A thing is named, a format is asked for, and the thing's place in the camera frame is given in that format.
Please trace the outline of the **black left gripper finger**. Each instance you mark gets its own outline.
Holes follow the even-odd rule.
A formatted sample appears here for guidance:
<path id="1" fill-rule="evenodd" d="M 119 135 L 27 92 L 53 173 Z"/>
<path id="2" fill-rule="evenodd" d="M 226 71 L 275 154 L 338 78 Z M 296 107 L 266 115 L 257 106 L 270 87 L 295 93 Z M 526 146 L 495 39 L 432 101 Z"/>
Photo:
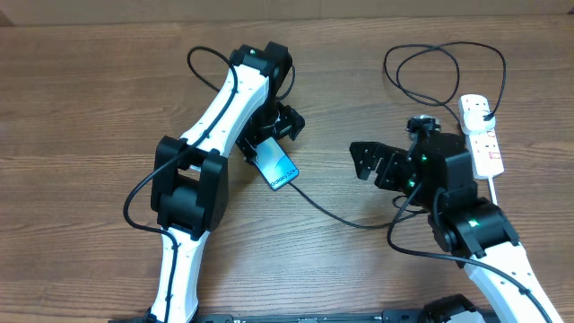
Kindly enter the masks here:
<path id="1" fill-rule="evenodd" d="M 305 119 L 295 109 L 289 110 L 288 118 L 291 126 L 288 135 L 291 140 L 295 140 L 305 126 Z"/>
<path id="2" fill-rule="evenodd" d="M 245 162 L 248 164 L 254 164 L 257 160 L 257 139 L 251 136 L 244 136 L 236 141 L 236 145 L 243 153 Z"/>

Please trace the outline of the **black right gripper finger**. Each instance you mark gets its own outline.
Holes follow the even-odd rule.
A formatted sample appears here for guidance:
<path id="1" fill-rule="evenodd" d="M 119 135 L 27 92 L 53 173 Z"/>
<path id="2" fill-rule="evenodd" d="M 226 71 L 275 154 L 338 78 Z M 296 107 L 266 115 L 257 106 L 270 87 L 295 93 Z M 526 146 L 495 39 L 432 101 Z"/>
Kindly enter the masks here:
<path id="1" fill-rule="evenodd" d="M 353 157 L 355 172 L 358 179 L 366 180 L 370 173 L 377 168 L 380 157 L 377 155 L 357 155 Z"/>
<path id="2" fill-rule="evenodd" d="M 390 153 L 390 147 L 378 142 L 352 142 L 350 145 L 352 157 L 384 157 Z"/>

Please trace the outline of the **blue Galaxy smartphone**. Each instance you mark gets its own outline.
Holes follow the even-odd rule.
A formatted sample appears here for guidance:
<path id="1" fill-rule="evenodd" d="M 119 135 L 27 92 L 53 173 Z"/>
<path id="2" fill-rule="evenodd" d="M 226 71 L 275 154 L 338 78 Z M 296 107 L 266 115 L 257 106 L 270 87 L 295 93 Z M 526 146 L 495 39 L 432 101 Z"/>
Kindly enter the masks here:
<path id="1" fill-rule="evenodd" d="M 270 137 L 255 148 L 254 164 L 273 191 L 289 184 L 300 174 L 277 141 Z"/>

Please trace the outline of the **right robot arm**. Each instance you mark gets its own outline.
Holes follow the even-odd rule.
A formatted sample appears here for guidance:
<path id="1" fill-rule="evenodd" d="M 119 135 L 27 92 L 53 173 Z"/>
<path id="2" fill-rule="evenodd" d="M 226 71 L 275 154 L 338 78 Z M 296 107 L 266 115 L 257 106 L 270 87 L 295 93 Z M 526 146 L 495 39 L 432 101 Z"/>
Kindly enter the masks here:
<path id="1" fill-rule="evenodd" d="M 472 157 L 460 136 L 422 135 L 407 150 L 353 142 L 350 153 L 359 179 L 376 172 L 378 188 L 405 194 L 401 212 L 409 205 L 428 212 L 442 251 L 415 251 L 415 256 L 457 263 L 501 322 L 561 321 L 534 275 L 517 231 L 497 205 L 478 195 Z"/>

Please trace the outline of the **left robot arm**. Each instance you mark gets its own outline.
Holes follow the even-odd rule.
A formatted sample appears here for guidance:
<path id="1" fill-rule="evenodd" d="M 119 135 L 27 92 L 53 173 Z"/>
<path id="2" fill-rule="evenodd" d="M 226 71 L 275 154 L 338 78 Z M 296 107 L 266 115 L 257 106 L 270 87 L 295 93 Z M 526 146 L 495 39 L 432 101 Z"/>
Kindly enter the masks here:
<path id="1" fill-rule="evenodd" d="M 229 70 L 205 113 L 179 138 L 163 137 L 151 176 L 151 209 L 162 238 L 161 276 L 145 322 L 190 322 L 198 309 L 197 281 L 207 238 L 229 202 L 229 157 L 238 147 L 271 189 L 299 170 L 278 144 L 295 140 L 305 120 L 279 93 L 294 75 L 287 47 L 243 45 L 224 63 Z"/>

